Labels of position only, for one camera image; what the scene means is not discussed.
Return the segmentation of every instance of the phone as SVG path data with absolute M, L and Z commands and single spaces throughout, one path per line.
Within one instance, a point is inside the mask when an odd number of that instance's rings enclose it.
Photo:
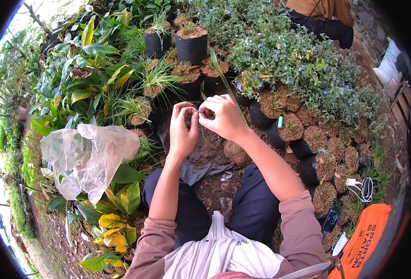
M 332 232 L 334 226 L 336 225 L 337 219 L 339 218 L 340 213 L 342 212 L 342 206 L 344 202 L 340 199 L 334 199 L 333 204 L 331 205 L 330 212 L 323 223 L 323 229 L 327 232 Z

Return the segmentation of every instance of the person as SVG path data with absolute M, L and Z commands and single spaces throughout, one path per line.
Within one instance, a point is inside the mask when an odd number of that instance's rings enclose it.
M 343 49 L 353 44 L 354 16 L 348 0 L 288 0 L 286 7 L 292 9 L 291 21 L 304 25 L 320 41 L 320 34 L 325 33 L 331 40 L 339 40 Z
M 179 181 L 199 124 L 241 146 L 255 163 L 245 168 L 227 224 L 219 211 L 210 218 L 192 188 Z M 188 102 L 174 106 L 165 165 L 147 177 L 143 200 L 149 213 L 125 279 L 279 278 L 326 262 L 309 191 L 245 125 L 230 95 L 209 97 L 198 111 Z M 283 242 L 275 254 L 269 245 L 280 217 Z

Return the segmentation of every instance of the right hand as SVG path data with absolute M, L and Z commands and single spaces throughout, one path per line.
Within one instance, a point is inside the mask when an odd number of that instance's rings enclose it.
M 225 139 L 237 142 L 250 130 L 229 94 L 208 97 L 199 107 L 199 123 Z

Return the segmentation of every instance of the green battery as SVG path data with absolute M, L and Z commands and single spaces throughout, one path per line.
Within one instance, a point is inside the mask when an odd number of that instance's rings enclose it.
M 283 116 L 280 116 L 279 118 L 278 118 L 278 121 L 277 121 L 277 128 L 282 128 L 283 127 Z

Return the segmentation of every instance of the dark pants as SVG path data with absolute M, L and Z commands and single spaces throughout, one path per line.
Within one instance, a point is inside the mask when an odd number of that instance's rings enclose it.
M 349 49 L 353 44 L 353 27 L 348 27 L 339 20 L 323 21 L 317 19 L 317 17 L 307 19 L 308 16 L 296 11 L 291 11 L 289 14 L 293 23 L 304 25 L 320 41 L 323 40 L 320 34 L 325 33 L 331 40 L 339 40 L 339 46 L 343 49 Z
M 161 172 L 162 169 L 156 169 L 145 180 L 143 201 L 147 207 L 150 207 Z M 249 239 L 270 245 L 280 219 L 279 203 L 256 165 L 249 165 L 241 180 L 241 187 L 234 194 L 233 213 L 226 226 Z M 179 182 L 175 222 L 176 247 L 191 240 L 203 239 L 212 223 L 206 208 L 196 197 L 193 189 L 183 182 Z

